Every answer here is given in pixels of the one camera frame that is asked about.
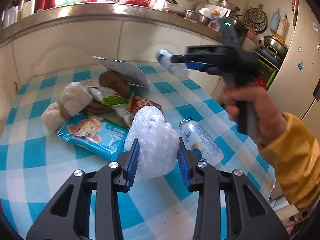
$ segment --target white bottle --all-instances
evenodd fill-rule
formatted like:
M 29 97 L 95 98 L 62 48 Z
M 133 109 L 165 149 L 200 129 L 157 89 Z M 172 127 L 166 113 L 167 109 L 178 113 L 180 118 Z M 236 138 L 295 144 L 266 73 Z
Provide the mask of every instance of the white bottle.
M 184 119 L 179 128 L 186 149 L 196 152 L 202 161 L 214 166 L 224 158 L 221 149 L 209 133 L 192 117 Z
M 180 79 L 187 78 L 190 72 L 190 70 L 187 68 L 187 65 L 185 63 L 172 63 L 172 56 L 173 54 L 170 51 L 161 49 L 157 53 L 156 58 L 160 65 L 164 67 L 169 73 L 175 75 Z

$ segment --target silver screw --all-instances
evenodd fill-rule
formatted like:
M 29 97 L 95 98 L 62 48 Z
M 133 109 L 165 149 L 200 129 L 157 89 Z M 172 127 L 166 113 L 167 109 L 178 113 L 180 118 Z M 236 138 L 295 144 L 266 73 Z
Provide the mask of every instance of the silver screw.
M 206 166 L 207 166 L 207 163 L 205 163 L 205 162 L 198 162 L 198 167 L 200 167 L 200 168 L 205 168 Z
M 234 171 L 234 173 L 237 175 L 237 176 L 242 176 L 243 175 L 243 171 L 239 170 L 239 169 L 236 169 Z
M 83 171 L 81 170 L 76 170 L 73 175 L 75 175 L 76 177 L 80 177 L 83 174 Z
M 109 164 L 109 167 L 112 168 L 112 169 L 115 169 L 115 168 L 118 167 L 118 166 L 119 166 L 119 163 L 117 163 L 117 162 L 111 162 L 111 163 Z

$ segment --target table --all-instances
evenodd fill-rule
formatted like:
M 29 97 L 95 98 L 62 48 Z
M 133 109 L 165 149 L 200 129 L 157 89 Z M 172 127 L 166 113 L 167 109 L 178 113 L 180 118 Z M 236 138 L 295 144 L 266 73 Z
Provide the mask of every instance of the table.
M 179 80 L 157 63 L 133 62 L 146 75 L 150 88 L 132 86 L 136 95 L 159 103 L 167 122 L 179 132 L 179 122 L 193 117 L 215 139 L 224 153 L 217 169 L 241 169 L 268 199 L 275 181 L 274 170 L 263 161 L 257 147 L 236 131 L 227 113 L 190 79 Z M 23 238 L 41 210 L 77 169 L 99 170 L 106 160 L 74 146 L 41 122 L 45 108 L 57 101 L 72 81 L 93 79 L 105 71 L 102 65 L 49 73 L 22 85 L 9 112 L 0 146 L 0 198 L 3 211 Z M 226 238 L 226 208 L 221 194 L 222 235 Z M 198 193 L 188 192 L 178 165 L 169 174 L 149 180 L 136 179 L 128 194 L 119 193 L 124 239 L 192 239 Z M 94 239 L 92 193 L 90 237 Z

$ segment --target brown band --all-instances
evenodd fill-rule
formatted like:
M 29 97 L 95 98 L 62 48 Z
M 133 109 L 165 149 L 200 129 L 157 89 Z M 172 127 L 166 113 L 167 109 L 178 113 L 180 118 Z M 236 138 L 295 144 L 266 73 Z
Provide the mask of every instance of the brown band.
M 58 106 L 60 109 L 61 116 L 64 120 L 68 121 L 72 116 L 67 112 L 67 110 L 64 108 L 63 104 L 60 101 L 58 101 Z

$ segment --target blue tissue pack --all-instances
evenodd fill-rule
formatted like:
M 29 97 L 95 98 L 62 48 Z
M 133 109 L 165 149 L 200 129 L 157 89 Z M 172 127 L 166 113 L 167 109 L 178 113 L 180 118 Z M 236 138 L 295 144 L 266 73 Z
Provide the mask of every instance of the blue tissue pack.
M 108 161 L 116 161 L 123 152 L 128 129 L 85 111 L 69 119 L 57 135 L 83 147 Z

